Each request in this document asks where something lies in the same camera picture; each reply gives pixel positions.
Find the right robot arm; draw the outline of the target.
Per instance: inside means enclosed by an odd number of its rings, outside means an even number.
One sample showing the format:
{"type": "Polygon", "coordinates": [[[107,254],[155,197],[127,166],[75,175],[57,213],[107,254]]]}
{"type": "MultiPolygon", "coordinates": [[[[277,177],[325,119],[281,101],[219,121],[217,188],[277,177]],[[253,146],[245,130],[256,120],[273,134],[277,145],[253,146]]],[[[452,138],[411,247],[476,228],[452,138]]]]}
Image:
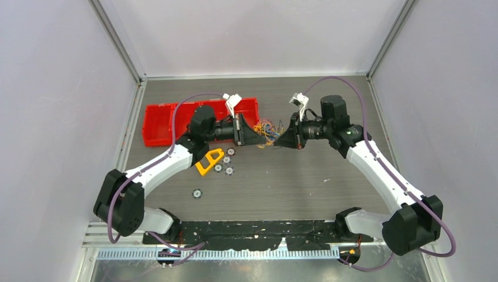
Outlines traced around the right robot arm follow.
{"type": "Polygon", "coordinates": [[[388,214],[352,207],[335,218],[335,233],[343,241],[357,234],[383,240],[402,256],[439,239],[443,203],[437,196],[425,196],[413,187],[380,152],[361,125],[351,123],[344,99],[339,95],[320,100],[321,113],[310,119],[308,97],[296,93],[290,103],[298,107],[276,146],[303,149],[308,140],[327,140],[344,159],[353,164],[379,193],[388,214]]]}

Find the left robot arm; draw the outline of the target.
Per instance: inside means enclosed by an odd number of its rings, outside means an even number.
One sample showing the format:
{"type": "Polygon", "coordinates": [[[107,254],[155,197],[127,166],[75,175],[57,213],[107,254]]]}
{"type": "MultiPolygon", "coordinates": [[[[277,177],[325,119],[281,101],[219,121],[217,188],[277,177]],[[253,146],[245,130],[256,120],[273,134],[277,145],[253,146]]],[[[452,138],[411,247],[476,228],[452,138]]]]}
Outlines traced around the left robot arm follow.
{"type": "Polygon", "coordinates": [[[174,243],[180,235],[174,216],[165,209],[147,208],[145,199],[160,184],[198,163],[208,153],[210,142],[224,140],[236,146],[265,143],[243,115],[217,120],[211,106],[198,107],[186,131],[165,152],[126,172],[113,169],[106,174],[93,213],[107,223],[110,232],[122,237],[139,230],[174,243]]]}

